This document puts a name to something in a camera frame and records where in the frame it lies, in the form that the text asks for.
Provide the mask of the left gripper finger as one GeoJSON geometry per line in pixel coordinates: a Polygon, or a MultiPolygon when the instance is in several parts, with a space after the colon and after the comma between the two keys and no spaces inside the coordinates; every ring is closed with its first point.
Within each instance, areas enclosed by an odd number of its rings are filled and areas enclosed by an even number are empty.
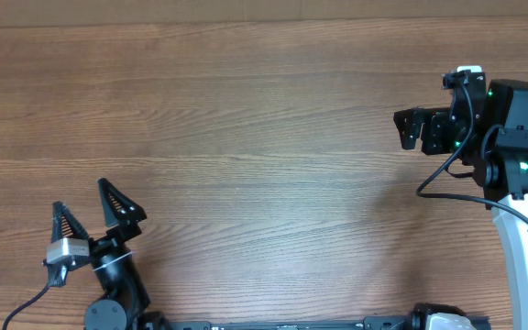
{"type": "Polygon", "coordinates": [[[145,210],[121,193],[108,179],[101,178],[97,184],[106,227],[129,226],[147,219],[145,210]]]}
{"type": "Polygon", "coordinates": [[[65,203],[55,202],[52,204],[52,232],[50,242],[55,243],[62,238],[75,238],[87,241],[89,235],[65,203]]]}

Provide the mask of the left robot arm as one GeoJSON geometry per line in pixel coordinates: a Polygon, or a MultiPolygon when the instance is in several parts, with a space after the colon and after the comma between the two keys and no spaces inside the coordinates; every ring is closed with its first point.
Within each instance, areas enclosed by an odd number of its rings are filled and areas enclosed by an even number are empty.
{"type": "Polygon", "coordinates": [[[108,179],[97,181],[107,227],[91,237],[63,202],[52,205],[52,233],[44,266],[48,286],[62,287],[71,271],[90,266],[103,295],[84,315],[86,330],[135,329],[150,304],[127,241],[142,234],[144,209],[121,193],[108,179]]]}

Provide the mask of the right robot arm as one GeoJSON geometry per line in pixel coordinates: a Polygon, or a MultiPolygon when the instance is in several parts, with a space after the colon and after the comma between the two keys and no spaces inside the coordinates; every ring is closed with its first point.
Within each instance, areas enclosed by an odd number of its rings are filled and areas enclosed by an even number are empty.
{"type": "Polygon", "coordinates": [[[460,66],[443,75],[442,87],[452,94],[450,106],[415,107],[393,116],[403,149],[448,157],[416,193],[491,211],[505,257],[513,326],[528,329],[528,82],[488,82],[479,66],[460,66]],[[467,176],[482,196],[426,191],[456,160],[471,167],[467,176]]]}

